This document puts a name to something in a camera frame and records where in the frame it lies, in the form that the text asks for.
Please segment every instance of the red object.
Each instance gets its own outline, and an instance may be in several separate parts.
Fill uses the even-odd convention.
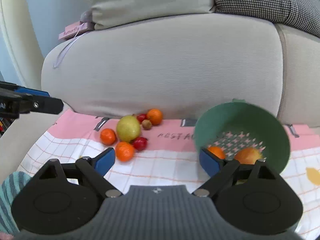
[[[139,115],[137,115],[137,119],[140,123],[142,123],[142,121],[147,119],[147,115],[146,114],[139,114]]]
[[[147,147],[147,139],[144,137],[137,137],[133,142],[132,146],[136,148],[138,151],[143,151]]]

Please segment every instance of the green bowl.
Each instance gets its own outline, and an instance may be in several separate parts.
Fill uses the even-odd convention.
[[[215,106],[198,119],[194,132],[196,149],[216,141],[222,132],[239,134],[249,132],[250,137],[263,141],[263,156],[276,172],[281,173],[290,157],[290,143],[281,123],[268,111],[245,102],[231,102]]]

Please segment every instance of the black printed pattern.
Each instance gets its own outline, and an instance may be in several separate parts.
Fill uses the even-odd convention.
[[[320,37],[320,0],[215,0],[216,12],[282,23]]]

